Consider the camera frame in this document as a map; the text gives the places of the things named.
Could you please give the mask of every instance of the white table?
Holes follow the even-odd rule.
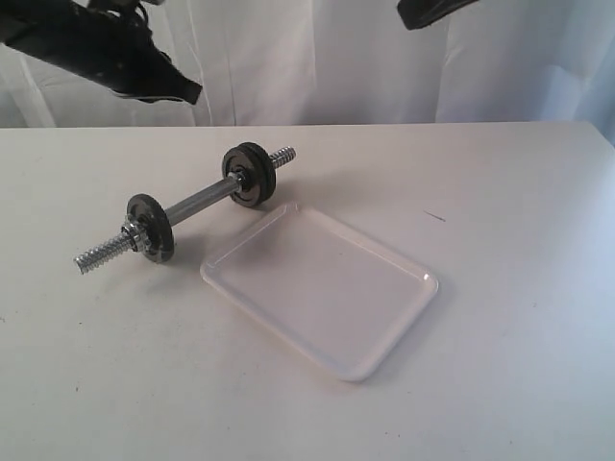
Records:
[[[71,259],[127,200],[291,144],[262,210],[226,200],[155,265]],[[3,460],[612,460],[615,151],[587,124],[1,131]],[[441,289],[372,377],[335,380],[199,276],[297,199]]]

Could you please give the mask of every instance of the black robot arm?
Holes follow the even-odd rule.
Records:
[[[0,42],[121,97],[196,104],[202,89],[156,48],[138,0],[0,0]]]

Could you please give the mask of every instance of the dumbbell bar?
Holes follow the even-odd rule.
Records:
[[[133,250],[154,262],[168,261],[175,252],[171,228],[225,197],[246,207],[268,200],[276,189],[276,169],[296,156],[284,147],[271,156],[255,143],[244,142],[232,148],[222,160],[223,179],[206,189],[163,209],[149,195],[135,195],[127,205],[126,221],[111,240],[74,258],[86,274],[115,257]]]

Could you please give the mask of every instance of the clear plastic tray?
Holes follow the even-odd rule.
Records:
[[[438,288],[427,269],[296,203],[208,255],[201,274],[349,381],[371,375]]]

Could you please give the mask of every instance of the white backdrop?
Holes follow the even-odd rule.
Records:
[[[615,142],[615,1],[481,0],[407,31],[397,0],[167,0],[196,107],[116,99],[0,48],[0,126],[589,120]]]

